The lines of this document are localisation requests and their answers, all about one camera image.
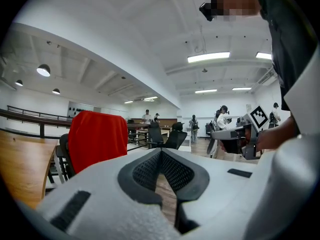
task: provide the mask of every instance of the person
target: person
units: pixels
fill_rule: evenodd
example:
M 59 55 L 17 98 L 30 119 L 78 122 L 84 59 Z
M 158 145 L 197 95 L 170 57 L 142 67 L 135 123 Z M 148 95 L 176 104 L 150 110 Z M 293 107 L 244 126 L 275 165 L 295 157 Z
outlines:
M 192 119 L 189 121 L 189 124 L 191 126 L 191 142 L 196 143 L 198 140 L 198 121 L 196 119 L 195 115 L 192 115 Z
M 216 123 L 219 127 L 220 130 L 226 130 L 227 129 L 227 119 L 225 118 L 225 114 L 228 111 L 228 107 L 223 105 L 220 108 L 220 115 L 218 117 L 218 119 L 216 120 Z
M 278 107 L 279 107 L 278 103 L 275 102 L 273 104 L 273 109 L 269 116 L 269 119 L 270 119 L 269 129 L 279 126 L 278 122 L 281 121 L 281 118 L 280 116 L 278 116 L 278 112 L 277 112 Z
M 149 114 L 149 109 L 145 111 L 145 114 L 142 116 L 142 122 L 150 125 L 153 120 L 151 119 L 151 115 Z
M 248 17 L 260 14 L 268 22 L 272 37 L 272 64 L 280 84 L 281 109 L 290 111 L 284 96 L 304 71 L 318 43 L 314 30 L 300 8 L 292 0 L 211 0 L 211 4 L 216 6 L 216 9 L 210 10 L 215 13 L 213 16 Z M 299 133 L 291 114 L 278 127 L 259 133 L 256 150 L 277 149 Z M 250 136 L 247 130 L 247 142 Z

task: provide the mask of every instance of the mesh chair back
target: mesh chair back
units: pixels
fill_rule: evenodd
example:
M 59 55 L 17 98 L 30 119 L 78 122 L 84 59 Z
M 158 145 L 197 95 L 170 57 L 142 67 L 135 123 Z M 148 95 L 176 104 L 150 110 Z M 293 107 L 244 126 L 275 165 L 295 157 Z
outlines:
M 72 176 L 76 175 L 76 172 L 75 172 L 75 169 L 72 165 L 71 158 L 70 158 L 68 136 L 69 136 L 68 133 L 62 135 L 59 139 L 59 143 L 60 143 L 60 148 L 63 153 L 63 156 L 67 162 L 67 165 L 68 165 L 68 167 L 65 168 L 66 173 L 68 175 L 68 178 L 71 178 Z
M 167 139 L 163 147 L 177 150 L 179 149 L 181 144 L 184 142 L 186 137 L 187 137 L 186 132 L 174 130 L 170 133 L 169 138 Z
M 159 124 L 157 122 L 152 122 L 148 127 L 148 131 L 150 141 L 152 142 L 151 148 L 160 147 L 164 143 L 164 138 L 162 137 Z

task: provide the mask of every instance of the ceiling light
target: ceiling light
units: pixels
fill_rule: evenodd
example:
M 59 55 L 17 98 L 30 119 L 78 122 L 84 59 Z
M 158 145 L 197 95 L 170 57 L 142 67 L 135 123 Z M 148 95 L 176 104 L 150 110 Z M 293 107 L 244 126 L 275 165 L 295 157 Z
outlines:
M 251 87 L 233 88 L 232 91 L 251 90 Z
M 54 94 L 60 94 L 60 91 L 59 89 L 55 88 L 53 91 L 52 91 Z
M 212 90 L 196 90 L 195 93 L 196 94 L 203 94 L 203 93 L 213 93 L 216 92 L 217 89 L 212 89 Z
M 36 71 L 44 77 L 50 77 L 50 68 L 47 64 L 41 64 Z
M 188 57 L 188 62 L 200 62 L 213 59 L 229 58 L 230 52 L 216 52 Z
M 258 52 L 255 57 L 259 59 L 272 60 L 271 54 L 268 54 L 268 53 Z
M 153 99 L 157 99 L 158 97 L 157 96 L 154 96 L 154 97 L 150 97 L 150 98 L 144 98 L 144 100 L 153 100 Z
M 19 79 L 19 80 L 17 80 L 16 82 L 15 82 L 15 84 L 17 85 L 17 86 L 24 86 L 24 84 L 22 83 L 22 81 Z

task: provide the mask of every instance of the black shirt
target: black shirt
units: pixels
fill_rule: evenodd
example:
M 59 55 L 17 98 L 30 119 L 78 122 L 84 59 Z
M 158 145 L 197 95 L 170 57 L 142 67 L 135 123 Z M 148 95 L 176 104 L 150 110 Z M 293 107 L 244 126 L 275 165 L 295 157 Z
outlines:
M 272 62 L 280 83 L 281 109 L 289 111 L 284 96 L 307 66 L 316 49 L 317 37 L 293 0 L 258 1 L 272 37 Z

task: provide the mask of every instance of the red cloth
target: red cloth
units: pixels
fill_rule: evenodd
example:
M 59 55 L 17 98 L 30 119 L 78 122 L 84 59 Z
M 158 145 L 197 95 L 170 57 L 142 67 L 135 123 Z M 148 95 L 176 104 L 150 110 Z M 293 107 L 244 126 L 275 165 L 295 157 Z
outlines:
M 121 116 L 82 111 L 73 120 L 68 135 L 70 159 L 75 173 L 127 154 L 128 128 Z

